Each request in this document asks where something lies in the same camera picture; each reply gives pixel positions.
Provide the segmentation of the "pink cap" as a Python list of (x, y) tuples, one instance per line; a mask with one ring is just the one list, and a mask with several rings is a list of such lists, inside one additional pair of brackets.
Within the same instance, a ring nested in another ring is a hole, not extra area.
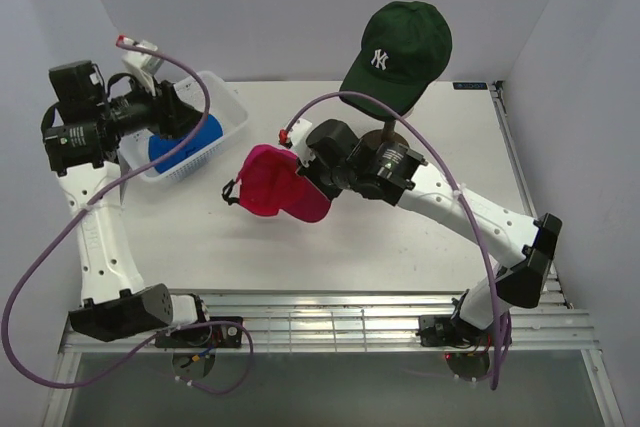
[(222, 190), (228, 205), (237, 204), (260, 217), (281, 211), (306, 222), (326, 217), (331, 202), (307, 178), (297, 174), (298, 157), (267, 144), (254, 146), (236, 175)]

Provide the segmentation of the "dark green NY cap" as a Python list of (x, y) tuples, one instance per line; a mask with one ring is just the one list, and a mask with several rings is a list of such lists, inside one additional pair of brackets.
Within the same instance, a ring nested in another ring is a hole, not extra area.
[(341, 100), (372, 118), (391, 121), (394, 116), (387, 110), (355, 94), (402, 114), (445, 71), (452, 50), (450, 27), (434, 5), (392, 1), (368, 21), (360, 52), (339, 88), (350, 94)]

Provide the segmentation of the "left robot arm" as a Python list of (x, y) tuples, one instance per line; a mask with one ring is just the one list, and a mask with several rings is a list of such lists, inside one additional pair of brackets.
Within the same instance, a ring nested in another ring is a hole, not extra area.
[(169, 81), (147, 89), (132, 74), (125, 77), (130, 91), (112, 97), (110, 89), (121, 77), (104, 80), (90, 60), (49, 71), (57, 101), (43, 117), (43, 143), (71, 213), (83, 216), (77, 229), (81, 305), (70, 312), (70, 324), (104, 342), (177, 327), (188, 345), (201, 346), (212, 334), (202, 301), (194, 294), (172, 295), (162, 283), (145, 284), (130, 251), (120, 192), (102, 190), (121, 175), (123, 137), (149, 130), (182, 139), (202, 114)]

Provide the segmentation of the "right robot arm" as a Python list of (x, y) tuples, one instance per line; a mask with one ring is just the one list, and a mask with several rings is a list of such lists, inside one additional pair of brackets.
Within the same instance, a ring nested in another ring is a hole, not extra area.
[(484, 341), (496, 314), (538, 306), (562, 228), (559, 218), (518, 214), (466, 188), (454, 189), (420, 153), (397, 142), (372, 148), (336, 119), (318, 125), (300, 119), (287, 138), (299, 158), (299, 174), (328, 200), (352, 191), (420, 214), (486, 246), (496, 286), (482, 280), (454, 300), (450, 318), (424, 323), (423, 345)]

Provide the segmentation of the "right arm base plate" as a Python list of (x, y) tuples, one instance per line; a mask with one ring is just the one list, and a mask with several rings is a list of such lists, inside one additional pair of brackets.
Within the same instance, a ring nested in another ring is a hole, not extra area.
[(493, 328), (478, 329), (445, 315), (418, 317), (416, 336), (422, 347), (488, 348), (493, 345)]

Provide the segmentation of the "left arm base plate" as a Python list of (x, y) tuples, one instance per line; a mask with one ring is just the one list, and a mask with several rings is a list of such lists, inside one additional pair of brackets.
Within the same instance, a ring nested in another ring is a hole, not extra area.
[(210, 321), (214, 326), (180, 330), (171, 334), (163, 334), (154, 341), (156, 348), (162, 349), (235, 349), (242, 345), (243, 333), (239, 328), (244, 322), (239, 316), (213, 316)]

